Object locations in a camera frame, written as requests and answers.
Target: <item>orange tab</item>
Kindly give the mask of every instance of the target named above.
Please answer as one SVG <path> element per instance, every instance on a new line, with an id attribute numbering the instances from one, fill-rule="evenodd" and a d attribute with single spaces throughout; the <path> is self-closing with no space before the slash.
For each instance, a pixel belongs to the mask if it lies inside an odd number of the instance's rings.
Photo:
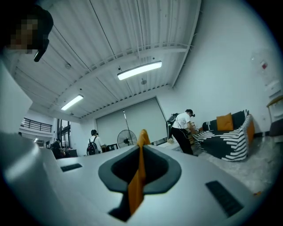
<path id="1" fill-rule="evenodd" d="M 138 138 L 138 146 L 140 147 L 138 170 L 128 185 L 128 197 L 131 215 L 143 201 L 143 187 L 145 186 L 145 163 L 143 159 L 142 146 L 150 144 L 147 131 L 143 129 Z"/>

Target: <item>sofa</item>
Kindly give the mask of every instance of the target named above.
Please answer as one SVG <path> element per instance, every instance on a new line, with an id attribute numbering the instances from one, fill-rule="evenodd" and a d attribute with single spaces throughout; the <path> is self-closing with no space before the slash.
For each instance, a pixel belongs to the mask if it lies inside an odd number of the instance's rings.
<path id="1" fill-rule="evenodd" d="M 202 129 L 200 129 L 202 131 L 193 135 L 196 146 L 225 161 L 245 159 L 255 133 L 252 115 L 248 110 L 230 114 L 228 131 L 219 129 L 220 120 L 221 117 L 217 117 L 216 120 L 203 123 Z"/>

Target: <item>light fixture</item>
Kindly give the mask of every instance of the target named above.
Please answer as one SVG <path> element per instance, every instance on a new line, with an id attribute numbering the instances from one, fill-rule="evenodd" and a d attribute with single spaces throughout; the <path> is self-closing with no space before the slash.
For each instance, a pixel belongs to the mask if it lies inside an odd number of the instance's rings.
<path id="1" fill-rule="evenodd" d="M 127 79 L 131 76 L 143 73 L 143 72 L 147 72 L 156 68 L 161 68 L 162 66 L 162 62 L 161 61 L 156 61 L 153 63 L 149 63 L 149 64 L 144 64 L 129 70 L 126 70 L 124 72 L 121 72 L 118 74 L 118 78 L 119 80 L 123 80 L 123 79 Z"/>
<path id="2" fill-rule="evenodd" d="M 73 100 L 71 100 L 68 104 L 66 104 L 64 107 L 61 108 L 61 110 L 65 111 L 67 110 L 70 106 L 74 105 L 75 103 L 77 103 L 78 101 L 80 101 L 81 99 L 83 99 L 84 97 L 82 95 L 78 95 L 76 98 L 74 98 Z"/>

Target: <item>black pants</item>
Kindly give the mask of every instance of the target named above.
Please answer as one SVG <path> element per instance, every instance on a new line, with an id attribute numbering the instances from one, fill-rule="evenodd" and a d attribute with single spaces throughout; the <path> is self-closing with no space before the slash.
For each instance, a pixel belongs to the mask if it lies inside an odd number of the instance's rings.
<path id="1" fill-rule="evenodd" d="M 187 137 L 187 131 L 185 129 L 177 129 L 172 127 L 172 134 L 178 141 L 182 151 L 186 154 L 192 154 L 191 143 Z"/>

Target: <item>floor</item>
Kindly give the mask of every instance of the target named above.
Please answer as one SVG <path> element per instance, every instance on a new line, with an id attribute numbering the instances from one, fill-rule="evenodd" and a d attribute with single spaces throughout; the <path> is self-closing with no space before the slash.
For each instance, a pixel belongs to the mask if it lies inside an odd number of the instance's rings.
<path id="1" fill-rule="evenodd" d="M 245 184 L 253 193 L 265 191 L 274 183 L 283 164 L 283 143 L 272 138 L 257 137 L 253 140 L 249 156 L 240 162 L 226 162 L 192 147 L 199 158 L 206 159 Z"/>

